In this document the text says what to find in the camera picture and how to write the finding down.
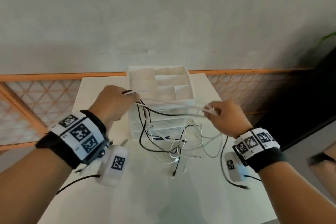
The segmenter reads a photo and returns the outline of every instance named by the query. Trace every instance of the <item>plastic drawer organizer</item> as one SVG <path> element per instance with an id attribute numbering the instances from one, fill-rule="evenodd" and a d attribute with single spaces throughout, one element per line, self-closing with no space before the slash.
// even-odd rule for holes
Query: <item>plastic drawer organizer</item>
<path id="1" fill-rule="evenodd" d="M 141 100 L 155 111 L 167 114 L 189 113 L 189 107 L 185 105 L 194 104 L 194 89 L 189 72 L 183 66 L 131 66 L 127 77 L 129 89 L 139 92 Z M 153 112 L 150 116 L 153 126 L 146 129 L 149 129 L 149 134 L 153 137 L 179 138 L 187 125 L 187 116 L 164 116 Z M 142 112 L 141 119 L 142 122 L 145 121 Z M 133 139 L 139 139 L 142 125 L 135 104 L 129 110 L 129 120 Z"/>

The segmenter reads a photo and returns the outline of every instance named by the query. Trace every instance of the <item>table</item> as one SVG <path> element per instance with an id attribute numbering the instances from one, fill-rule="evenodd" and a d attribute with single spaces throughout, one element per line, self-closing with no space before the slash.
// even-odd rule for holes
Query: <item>table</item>
<path id="1" fill-rule="evenodd" d="M 220 100 L 204 74 L 192 74 L 191 80 L 196 99 L 204 103 Z M 128 85 L 125 76 L 83 78 L 73 111 L 87 109 L 110 84 L 124 88 Z M 207 134 L 218 133 L 208 120 L 201 122 Z M 109 138 L 120 144 L 129 137 L 128 129 L 128 115 L 125 115 L 115 122 Z M 219 143 L 210 143 L 207 151 L 216 154 Z M 233 138 L 229 138 L 225 152 L 232 151 L 232 146 Z M 117 187 L 99 185 L 94 178 L 75 183 L 53 199 L 39 224 L 260 224 L 276 219 L 263 184 L 248 179 L 243 184 L 250 190 L 230 185 L 221 173 L 219 157 L 209 158 L 204 154 L 202 158 L 188 159 L 185 174 L 182 172 L 186 159 L 182 157 L 172 178 L 175 164 L 157 161 L 153 153 L 140 147 L 138 140 L 130 140 L 126 147 L 130 157 Z M 93 165 L 85 175 L 96 174 L 98 166 Z M 249 171 L 258 177 L 250 167 Z M 73 172 L 65 185 L 78 178 Z"/>

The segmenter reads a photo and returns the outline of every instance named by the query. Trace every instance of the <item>lattice panel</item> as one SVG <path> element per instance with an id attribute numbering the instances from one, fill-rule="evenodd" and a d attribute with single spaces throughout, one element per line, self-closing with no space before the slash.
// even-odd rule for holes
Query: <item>lattice panel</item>
<path id="1" fill-rule="evenodd" d="M 233 99 L 245 113 L 268 111 L 276 100 L 304 79 L 300 74 L 227 74 L 208 79 L 222 100 Z"/>
<path id="2" fill-rule="evenodd" d="M 0 100 L 0 145 L 39 140 L 30 124 L 5 101 Z"/>
<path id="3" fill-rule="evenodd" d="M 44 80 L 7 85 L 49 126 L 72 111 L 80 83 L 81 80 Z"/>

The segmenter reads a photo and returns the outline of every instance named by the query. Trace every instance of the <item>tabletop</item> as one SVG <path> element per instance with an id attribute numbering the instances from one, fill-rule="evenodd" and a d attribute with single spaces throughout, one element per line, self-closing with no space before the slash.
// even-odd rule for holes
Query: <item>tabletop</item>
<path id="1" fill-rule="evenodd" d="M 198 101 L 221 100 L 204 74 L 190 76 Z M 73 111 L 87 109 L 106 85 L 127 88 L 128 82 L 125 76 L 83 78 Z M 218 133 L 208 120 L 197 122 L 202 123 L 207 135 Z M 129 139 L 127 114 L 115 122 L 109 138 L 115 144 Z M 220 147 L 220 139 L 216 140 L 206 146 L 212 155 Z M 229 138 L 224 153 L 232 151 L 232 146 L 233 138 Z M 129 140 L 126 147 L 130 156 L 117 187 L 105 187 L 94 178 L 75 183 L 52 200 L 39 224 L 260 224 L 276 219 L 263 184 L 254 179 L 239 183 L 250 190 L 230 185 L 221 172 L 219 156 L 210 158 L 198 149 L 201 158 L 181 157 L 172 178 L 175 164 L 157 161 L 152 152 L 140 147 L 138 140 Z M 97 162 L 82 176 L 96 174 L 98 167 Z M 250 175 L 258 177 L 248 169 Z M 65 185 L 82 176 L 73 172 Z"/>

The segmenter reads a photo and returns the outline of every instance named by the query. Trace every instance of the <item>person's right hand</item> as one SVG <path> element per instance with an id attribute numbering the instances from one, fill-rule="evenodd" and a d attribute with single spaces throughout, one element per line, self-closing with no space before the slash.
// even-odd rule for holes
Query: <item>person's right hand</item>
<path id="1" fill-rule="evenodd" d="M 215 116 L 208 112 L 204 112 L 205 117 L 212 122 L 216 129 L 227 136 L 236 139 L 249 129 L 253 128 L 240 106 L 233 103 L 232 100 L 225 102 L 213 101 L 207 106 L 214 107 L 215 111 L 220 113 L 220 115 Z"/>

